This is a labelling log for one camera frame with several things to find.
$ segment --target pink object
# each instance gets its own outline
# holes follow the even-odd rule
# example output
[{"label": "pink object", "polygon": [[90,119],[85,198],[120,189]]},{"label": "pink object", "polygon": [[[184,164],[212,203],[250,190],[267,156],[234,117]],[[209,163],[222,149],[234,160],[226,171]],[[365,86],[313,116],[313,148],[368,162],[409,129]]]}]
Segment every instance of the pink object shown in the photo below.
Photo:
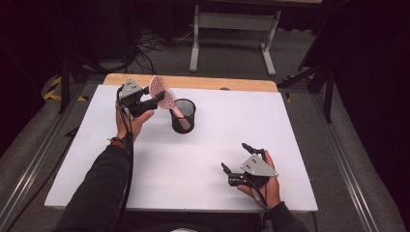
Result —
[{"label": "pink object", "polygon": [[181,126],[184,130],[188,130],[190,128],[190,123],[187,121],[187,119],[185,119],[185,116],[175,105],[174,94],[165,85],[162,76],[156,75],[151,79],[149,90],[150,95],[153,98],[160,92],[165,91],[165,98],[158,102],[158,106],[163,109],[172,110],[174,114],[178,117],[178,120],[180,121]]}]

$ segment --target black mesh cup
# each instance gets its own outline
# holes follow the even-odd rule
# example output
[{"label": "black mesh cup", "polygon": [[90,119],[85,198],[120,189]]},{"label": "black mesh cup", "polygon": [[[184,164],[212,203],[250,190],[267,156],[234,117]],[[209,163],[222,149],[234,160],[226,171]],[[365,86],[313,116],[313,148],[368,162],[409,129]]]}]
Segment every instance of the black mesh cup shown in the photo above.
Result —
[{"label": "black mesh cup", "polygon": [[175,112],[172,108],[169,109],[171,113],[172,128],[178,133],[189,133],[193,130],[194,116],[195,116],[195,104],[188,99],[175,100],[175,107],[181,112]]}]

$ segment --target white tabletop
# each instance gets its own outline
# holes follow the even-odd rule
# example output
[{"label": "white tabletop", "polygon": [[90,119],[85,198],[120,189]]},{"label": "white tabletop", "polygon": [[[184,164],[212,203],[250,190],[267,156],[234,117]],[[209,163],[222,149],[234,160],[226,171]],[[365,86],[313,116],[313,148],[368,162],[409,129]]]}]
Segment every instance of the white tabletop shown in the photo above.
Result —
[{"label": "white tabletop", "polygon": [[[116,134],[119,86],[100,85],[45,201],[65,208],[96,157]],[[128,210],[260,212],[253,199],[227,184],[220,166],[233,172],[250,156],[242,148],[267,149],[279,173],[280,196],[291,211],[317,211],[298,144],[280,93],[177,89],[196,105],[188,134],[171,128],[168,110],[157,109],[134,145]]]}]

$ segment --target black long-sleeve shirt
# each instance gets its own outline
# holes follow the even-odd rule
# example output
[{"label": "black long-sleeve shirt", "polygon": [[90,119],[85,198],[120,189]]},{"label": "black long-sleeve shirt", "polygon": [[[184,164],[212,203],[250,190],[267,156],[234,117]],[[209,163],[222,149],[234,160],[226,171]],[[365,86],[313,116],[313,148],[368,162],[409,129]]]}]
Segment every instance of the black long-sleeve shirt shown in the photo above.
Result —
[{"label": "black long-sleeve shirt", "polygon": [[[128,154],[121,148],[108,145],[97,157],[54,232],[114,231],[130,170]],[[274,231],[307,231],[284,202],[267,212]]]}]

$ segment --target red bracelet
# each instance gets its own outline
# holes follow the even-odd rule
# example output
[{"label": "red bracelet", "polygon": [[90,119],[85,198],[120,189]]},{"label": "red bracelet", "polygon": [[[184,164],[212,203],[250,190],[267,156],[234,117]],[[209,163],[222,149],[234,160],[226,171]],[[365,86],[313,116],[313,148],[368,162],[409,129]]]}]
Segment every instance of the red bracelet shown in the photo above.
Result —
[{"label": "red bracelet", "polygon": [[124,145],[123,139],[121,139],[119,137],[112,137],[111,139],[108,138],[108,140],[110,141],[110,145],[118,146],[118,147],[126,150],[126,145]]}]

